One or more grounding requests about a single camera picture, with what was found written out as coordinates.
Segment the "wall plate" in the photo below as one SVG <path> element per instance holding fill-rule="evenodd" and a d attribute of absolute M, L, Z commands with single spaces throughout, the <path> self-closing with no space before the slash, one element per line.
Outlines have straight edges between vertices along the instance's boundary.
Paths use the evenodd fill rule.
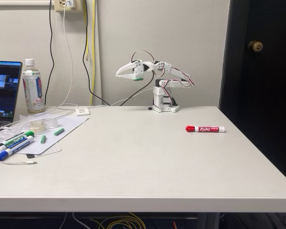
<path fill-rule="evenodd" d="M 76 1 L 76 8 L 66 8 L 66 13 L 68 12 L 82 12 L 82 0 L 74 0 Z M 54 0 L 54 9 L 55 12 L 63 13 L 64 11 L 64 6 L 65 6 L 65 0 Z"/>
<path fill-rule="evenodd" d="M 87 107 L 78 107 L 75 109 L 75 112 L 77 116 L 90 115 L 90 112 Z"/>

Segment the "green marker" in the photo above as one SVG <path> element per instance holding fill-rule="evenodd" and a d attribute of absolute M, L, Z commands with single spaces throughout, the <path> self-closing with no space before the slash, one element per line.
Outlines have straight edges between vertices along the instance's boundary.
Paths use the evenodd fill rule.
<path fill-rule="evenodd" d="M 32 131 L 27 131 L 27 132 L 22 133 L 22 134 L 14 137 L 14 138 L 8 140 L 8 141 L 2 142 L 2 145 L 0 146 L 0 152 L 6 150 L 7 148 L 10 148 L 11 146 L 14 147 L 15 144 L 21 142 L 22 140 L 24 140 L 28 136 L 34 137 L 34 133 Z"/>
<path fill-rule="evenodd" d="M 46 142 L 46 135 L 43 135 L 43 136 L 41 137 L 40 143 L 41 143 L 41 144 L 44 144 L 45 142 Z"/>
<path fill-rule="evenodd" d="M 62 132 L 64 132 L 64 131 L 65 131 L 65 129 L 62 128 L 62 129 L 60 129 L 60 130 L 54 132 L 54 135 L 55 135 L 55 136 L 60 135 L 60 134 L 61 134 Z"/>

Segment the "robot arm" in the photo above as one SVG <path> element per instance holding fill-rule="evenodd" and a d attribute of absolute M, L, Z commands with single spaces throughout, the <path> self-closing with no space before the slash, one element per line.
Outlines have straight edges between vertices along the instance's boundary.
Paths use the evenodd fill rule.
<path fill-rule="evenodd" d="M 133 73 L 132 74 L 120 74 L 126 70 L 132 69 Z M 170 75 L 176 76 L 182 80 L 189 81 L 191 79 L 191 76 L 189 74 L 183 73 L 182 71 L 179 71 L 176 68 L 173 68 L 170 63 L 166 62 L 150 62 L 150 61 L 145 61 L 142 62 L 141 60 L 137 60 L 134 62 L 130 62 L 127 65 L 123 66 L 120 68 L 116 76 L 121 77 L 121 78 L 126 78 L 126 79 L 132 79 L 132 80 L 143 80 L 144 78 L 144 72 L 151 72 L 155 70 L 162 70 L 161 75 L 157 75 L 159 77 L 163 76 L 164 73 L 168 73 Z"/>
<path fill-rule="evenodd" d="M 121 74 L 122 72 L 130 69 L 132 70 L 132 74 Z M 157 75 L 155 73 L 155 70 L 162 71 L 161 75 Z M 120 68 L 116 73 L 116 76 L 138 81 L 138 80 L 143 80 L 144 72 L 153 72 L 158 77 L 162 77 L 165 73 L 168 73 L 170 75 L 173 75 L 181 79 L 181 80 L 157 79 L 156 85 L 153 87 L 153 95 L 154 95 L 153 110 L 157 112 L 164 112 L 164 111 L 177 112 L 180 109 L 180 106 L 178 106 L 175 99 L 172 97 L 171 88 L 191 87 L 191 85 L 194 85 L 193 82 L 191 81 L 191 76 L 176 68 L 173 68 L 170 63 L 155 61 L 154 58 L 153 62 L 150 61 L 142 62 L 142 60 L 133 61 L 133 56 L 131 58 L 131 62 Z"/>

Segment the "door frame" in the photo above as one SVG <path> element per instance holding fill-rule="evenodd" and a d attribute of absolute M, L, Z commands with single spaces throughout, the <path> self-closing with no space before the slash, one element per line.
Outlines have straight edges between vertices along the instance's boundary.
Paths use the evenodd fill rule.
<path fill-rule="evenodd" d="M 250 0 L 231 0 L 219 109 L 236 122 Z"/>

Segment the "laptop screen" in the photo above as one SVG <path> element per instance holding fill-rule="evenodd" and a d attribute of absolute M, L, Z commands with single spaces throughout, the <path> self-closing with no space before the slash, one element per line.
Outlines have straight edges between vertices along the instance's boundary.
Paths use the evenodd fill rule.
<path fill-rule="evenodd" d="M 0 120 L 13 119 L 21 62 L 0 61 Z"/>

